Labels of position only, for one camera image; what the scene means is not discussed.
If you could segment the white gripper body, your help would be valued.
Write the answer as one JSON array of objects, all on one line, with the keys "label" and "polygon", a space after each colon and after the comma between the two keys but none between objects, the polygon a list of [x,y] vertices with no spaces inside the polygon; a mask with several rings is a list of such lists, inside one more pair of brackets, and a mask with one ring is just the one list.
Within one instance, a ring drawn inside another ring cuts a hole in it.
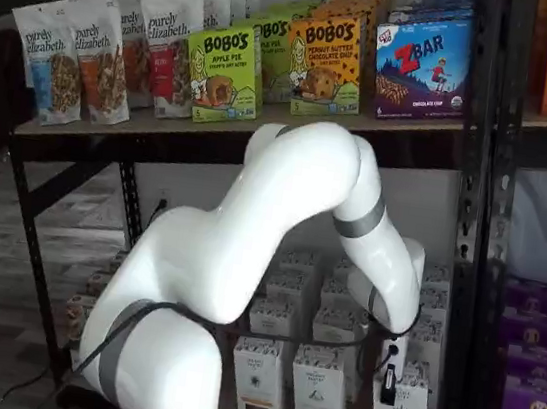
[{"label": "white gripper body", "polygon": [[379,365],[380,375],[385,375],[388,370],[391,370],[396,380],[402,378],[408,344],[408,335],[389,337],[383,340]]}]

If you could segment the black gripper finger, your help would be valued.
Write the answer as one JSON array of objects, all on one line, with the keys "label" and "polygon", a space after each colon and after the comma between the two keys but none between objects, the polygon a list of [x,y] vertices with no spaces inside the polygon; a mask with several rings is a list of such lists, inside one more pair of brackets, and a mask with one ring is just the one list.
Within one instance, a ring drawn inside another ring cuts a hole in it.
[{"label": "black gripper finger", "polygon": [[396,371],[388,368],[383,376],[380,401],[383,403],[395,403],[396,396]]}]

